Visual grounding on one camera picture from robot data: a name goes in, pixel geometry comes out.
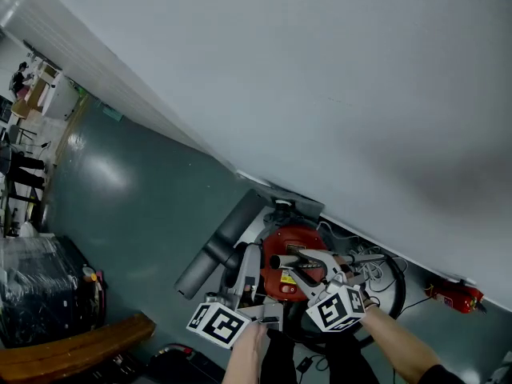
black and white marker cube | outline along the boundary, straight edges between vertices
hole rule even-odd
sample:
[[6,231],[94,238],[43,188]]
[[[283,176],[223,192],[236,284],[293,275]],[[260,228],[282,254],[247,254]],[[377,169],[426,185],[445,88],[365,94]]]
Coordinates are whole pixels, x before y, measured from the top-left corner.
[[229,349],[249,322],[248,318],[220,303],[201,303],[186,328]]
[[321,331],[342,331],[365,317],[359,286],[342,286],[307,311]]

yellow sticker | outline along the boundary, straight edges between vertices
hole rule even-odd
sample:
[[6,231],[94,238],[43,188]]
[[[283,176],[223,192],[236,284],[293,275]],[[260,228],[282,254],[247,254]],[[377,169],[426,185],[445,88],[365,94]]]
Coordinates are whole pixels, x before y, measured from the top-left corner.
[[281,274],[281,283],[288,283],[291,285],[296,285],[294,278],[290,276],[290,272],[288,270],[283,270]]

forearm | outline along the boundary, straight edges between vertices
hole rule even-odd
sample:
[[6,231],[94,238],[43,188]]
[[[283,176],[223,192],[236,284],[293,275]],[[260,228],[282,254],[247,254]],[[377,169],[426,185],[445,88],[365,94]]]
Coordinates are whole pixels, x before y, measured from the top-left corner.
[[258,384],[259,349],[235,344],[222,384]]
[[416,384],[429,368],[441,363],[431,348],[376,306],[366,311],[361,324],[393,368],[411,384]]
[[262,339],[266,327],[249,325],[236,341],[222,384],[258,384]]

sleeve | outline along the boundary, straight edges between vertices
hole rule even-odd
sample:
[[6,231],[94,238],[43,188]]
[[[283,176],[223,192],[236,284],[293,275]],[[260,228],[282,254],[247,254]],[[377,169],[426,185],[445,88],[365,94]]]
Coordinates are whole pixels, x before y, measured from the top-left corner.
[[464,381],[445,367],[437,365],[429,368],[418,384],[464,384]]

person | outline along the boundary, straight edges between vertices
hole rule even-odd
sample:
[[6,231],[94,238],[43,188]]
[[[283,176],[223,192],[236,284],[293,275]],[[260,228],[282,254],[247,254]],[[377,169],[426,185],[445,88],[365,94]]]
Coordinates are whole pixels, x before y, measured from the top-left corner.
[[24,82],[30,80],[32,78],[32,74],[27,75],[26,77],[23,76],[23,73],[28,68],[28,65],[26,62],[22,62],[18,66],[18,71],[13,75],[12,79],[10,80],[10,87],[9,89],[14,92],[14,95],[17,99],[24,98],[26,96],[26,93],[29,91],[30,87],[25,85]]
[[[411,384],[463,384],[460,378],[441,365],[431,348],[381,311],[374,302],[367,298],[364,305],[366,316],[361,324],[404,380]],[[270,344],[258,380],[265,333],[263,324],[253,322],[248,325],[234,344],[222,384],[297,384],[294,342],[275,330],[268,331]],[[330,384],[378,382],[352,334],[332,333],[329,336],[326,360],[330,368]]]
[[30,174],[22,168],[46,171],[46,164],[39,159],[28,158],[19,152],[14,152],[6,143],[0,143],[0,173],[13,182],[45,189],[43,177]]

